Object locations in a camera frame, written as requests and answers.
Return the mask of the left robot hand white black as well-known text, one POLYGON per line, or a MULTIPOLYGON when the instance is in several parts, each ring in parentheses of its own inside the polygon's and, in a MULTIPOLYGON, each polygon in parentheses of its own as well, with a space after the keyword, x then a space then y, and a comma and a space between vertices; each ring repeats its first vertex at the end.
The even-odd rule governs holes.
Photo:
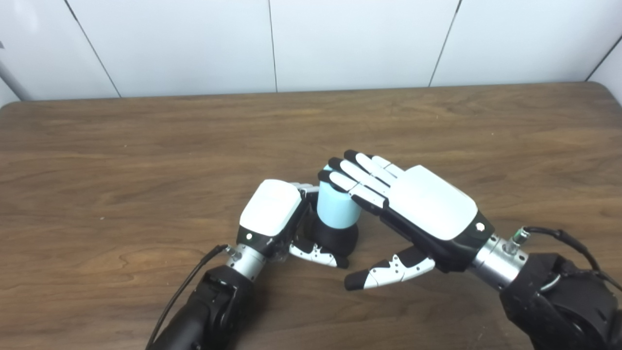
POLYGON ((242 211, 232 259, 238 272, 261 270, 267 262, 289 255, 346 269, 349 261, 310 237, 311 219, 318 218, 320 187, 266 179, 242 211))

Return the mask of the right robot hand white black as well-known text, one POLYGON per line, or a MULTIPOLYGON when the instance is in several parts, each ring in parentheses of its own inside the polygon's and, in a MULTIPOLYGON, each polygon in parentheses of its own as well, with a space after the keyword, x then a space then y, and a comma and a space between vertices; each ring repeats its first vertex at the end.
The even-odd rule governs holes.
POLYGON ((476 202, 422 165, 402 169, 378 155, 349 149, 318 179, 346 193, 411 246, 366 270, 350 273, 349 292, 418 277, 433 269, 465 272, 494 232, 476 202))

